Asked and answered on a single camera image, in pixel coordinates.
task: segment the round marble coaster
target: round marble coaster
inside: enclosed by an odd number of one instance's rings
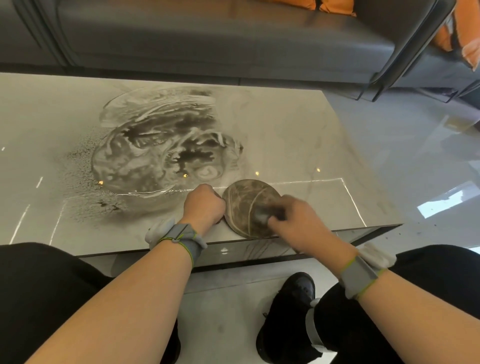
[[[247,239],[263,239],[272,231],[254,218],[256,205],[267,205],[280,197],[269,184],[259,180],[241,180],[232,183],[223,192],[227,207],[225,220],[238,235]]]

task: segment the forearm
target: forearm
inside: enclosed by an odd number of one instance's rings
[[[192,263],[163,241],[82,306],[28,364],[158,364]]]
[[[358,250],[325,236],[314,256],[337,278]],[[480,350],[480,320],[390,270],[360,297],[360,305],[405,363],[473,363]]]

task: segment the orange cushion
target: orange cushion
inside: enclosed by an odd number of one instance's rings
[[[433,43],[447,52],[461,51],[463,59],[476,70],[480,63],[479,0],[457,0],[453,14],[435,34]]]
[[[298,6],[310,10],[315,10],[315,0],[266,0],[267,2],[281,2],[283,4]]]
[[[322,0],[320,10],[334,14],[354,15],[353,0]]]

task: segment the tile floor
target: tile floor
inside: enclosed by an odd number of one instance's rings
[[[391,253],[429,244],[480,245],[480,133],[472,128],[479,110],[459,101],[443,104],[415,91],[391,90],[375,103],[369,101],[371,94],[354,101],[358,90],[353,87],[328,86],[324,92],[405,215],[402,227],[376,238],[375,244]],[[117,275],[136,258],[87,260]],[[317,297],[335,284],[312,259],[193,274],[180,307],[179,363],[262,363],[255,352],[262,313],[282,282],[297,271],[314,278]]]

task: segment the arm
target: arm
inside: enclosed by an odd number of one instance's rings
[[[271,217],[270,228],[338,278],[357,255],[357,248],[333,235],[306,202],[284,196],[280,204],[287,220]],[[405,363],[478,362],[480,320],[389,270],[366,290],[359,303]]]
[[[201,235],[225,202],[207,184],[187,196],[182,223]],[[189,253],[164,240],[83,305],[27,364],[158,364],[192,270]]]

